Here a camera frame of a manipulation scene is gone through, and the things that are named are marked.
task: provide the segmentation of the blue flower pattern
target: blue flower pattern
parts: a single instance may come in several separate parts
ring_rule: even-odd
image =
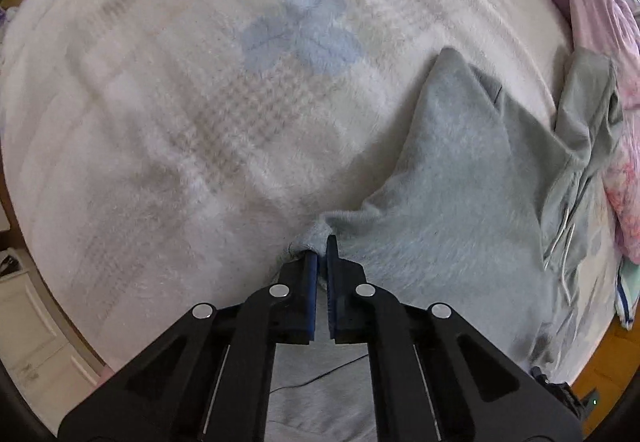
[[[245,66],[264,72],[293,53],[314,74],[337,76],[362,57],[356,36],[335,25],[344,0],[285,0],[284,11],[262,16],[241,34]]]

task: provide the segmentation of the wooden floor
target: wooden floor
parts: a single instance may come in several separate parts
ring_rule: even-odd
[[[600,392],[600,403],[584,425],[585,435],[611,411],[639,366],[640,327],[636,324],[627,332],[614,318],[596,353],[572,386],[580,398],[594,388]]]

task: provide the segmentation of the white drawer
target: white drawer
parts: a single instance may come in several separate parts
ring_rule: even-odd
[[[64,346],[18,384],[27,404],[54,434],[64,416],[95,390],[96,374],[71,345]]]
[[[27,273],[0,280],[0,359],[15,382],[67,343]]]

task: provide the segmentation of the blue striped fabric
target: blue striped fabric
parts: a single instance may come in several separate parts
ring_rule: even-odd
[[[634,325],[634,316],[640,297],[640,267],[628,258],[620,261],[616,281],[616,312],[627,330]]]

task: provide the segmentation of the white drawstring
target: white drawstring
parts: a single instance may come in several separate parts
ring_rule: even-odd
[[[546,268],[549,266],[549,262],[551,261],[551,255],[554,253],[554,251],[556,250],[556,245],[558,245],[558,242],[560,241],[560,238],[562,238],[562,235],[564,234],[564,230],[566,229],[566,223],[569,221],[569,204],[566,205],[566,207],[564,208],[564,217],[562,217],[562,225],[560,226],[560,230],[558,231],[558,234],[556,235],[556,239],[554,240],[554,243],[551,244],[551,251],[549,251],[549,256],[546,257],[546,262],[545,262],[545,266],[543,271],[546,272]]]
[[[571,241],[574,239],[574,231],[575,224],[571,226],[569,229],[569,236],[566,241],[566,245],[564,246],[564,253],[562,254],[562,265],[560,266],[560,283],[562,284],[562,290],[564,291],[564,297],[566,298],[567,304],[571,303],[571,296],[569,295],[569,288],[566,285],[566,281],[564,281],[564,266],[566,265],[566,257],[569,254],[569,246],[571,245]]]

